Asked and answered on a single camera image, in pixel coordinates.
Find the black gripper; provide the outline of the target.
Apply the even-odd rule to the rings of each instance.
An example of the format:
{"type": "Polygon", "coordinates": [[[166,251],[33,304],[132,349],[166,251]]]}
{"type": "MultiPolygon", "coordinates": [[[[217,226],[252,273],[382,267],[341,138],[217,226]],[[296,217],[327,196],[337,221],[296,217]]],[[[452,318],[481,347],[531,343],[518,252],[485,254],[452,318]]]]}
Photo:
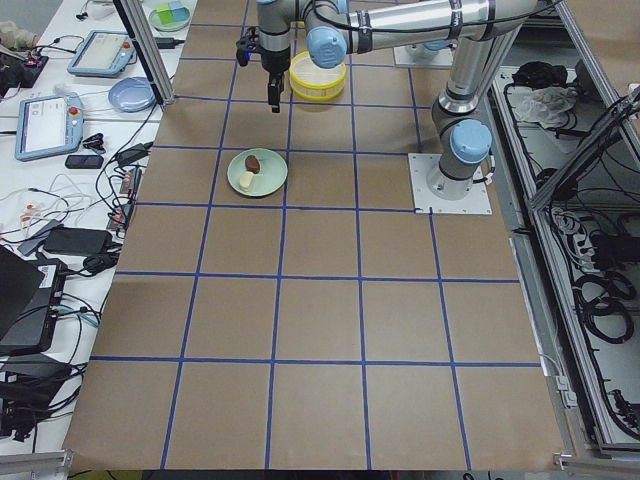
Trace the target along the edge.
{"type": "Polygon", "coordinates": [[[272,51],[265,50],[262,53],[261,64],[269,74],[267,97],[268,104],[273,113],[281,112],[281,95],[284,90],[284,73],[290,67],[290,48],[272,51]]]}

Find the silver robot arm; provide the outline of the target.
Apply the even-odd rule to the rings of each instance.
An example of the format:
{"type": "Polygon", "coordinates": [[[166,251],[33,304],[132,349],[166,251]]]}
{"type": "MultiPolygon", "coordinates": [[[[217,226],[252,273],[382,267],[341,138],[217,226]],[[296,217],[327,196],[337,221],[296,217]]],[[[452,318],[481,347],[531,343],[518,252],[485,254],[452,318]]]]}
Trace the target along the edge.
{"type": "Polygon", "coordinates": [[[349,11],[344,1],[259,1],[258,23],[237,41],[236,58],[246,65],[252,53],[260,56],[269,74],[268,103],[279,112],[295,22],[304,24],[309,56],[323,69],[338,66],[349,54],[455,41],[449,78],[432,107],[442,154],[427,186],[435,196],[457,201],[469,193],[493,141],[475,114],[479,101],[536,6],[534,1],[420,1],[349,11]]]}

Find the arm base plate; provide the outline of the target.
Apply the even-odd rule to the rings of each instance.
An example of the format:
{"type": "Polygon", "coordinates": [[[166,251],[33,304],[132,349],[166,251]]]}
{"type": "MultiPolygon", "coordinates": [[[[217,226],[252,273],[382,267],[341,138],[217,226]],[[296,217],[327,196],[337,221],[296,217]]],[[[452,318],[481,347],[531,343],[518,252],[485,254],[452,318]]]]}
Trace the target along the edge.
{"type": "Polygon", "coordinates": [[[457,181],[439,168],[440,154],[410,153],[408,165],[417,214],[490,216],[492,208],[482,167],[470,179],[457,181]]]}

